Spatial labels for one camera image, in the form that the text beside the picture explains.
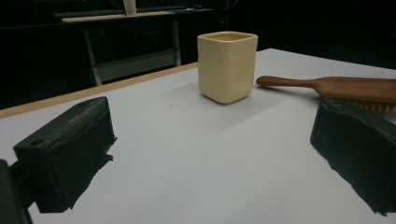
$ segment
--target cream ceramic cup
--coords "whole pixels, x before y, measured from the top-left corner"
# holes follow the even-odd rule
[[[221,104],[250,95],[258,37],[238,32],[198,35],[200,92]]]

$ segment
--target wooden handle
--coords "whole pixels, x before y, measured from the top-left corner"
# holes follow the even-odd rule
[[[313,88],[314,80],[297,80],[283,77],[258,77],[256,83],[261,86],[289,86]]]

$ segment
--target brush handle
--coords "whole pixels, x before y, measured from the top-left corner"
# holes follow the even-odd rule
[[[256,79],[256,83],[261,86],[288,86],[288,87],[307,87],[314,88],[315,80],[299,80],[283,77],[259,77]]]
[[[321,77],[296,80],[259,77],[261,86],[293,86],[314,89],[320,96],[396,104],[396,79],[368,77]]]

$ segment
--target square cup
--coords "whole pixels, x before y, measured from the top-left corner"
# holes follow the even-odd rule
[[[249,96],[258,39],[254,34],[232,31],[198,35],[200,92],[221,104]]]

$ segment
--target wooden brush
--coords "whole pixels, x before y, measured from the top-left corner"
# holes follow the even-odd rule
[[[258,77],[260,86],[307,87],[319,96],[344,99],[349,104],[378,112],[396,112],[396,79],[368,77],[321,77],[298,80],[283,77]]]

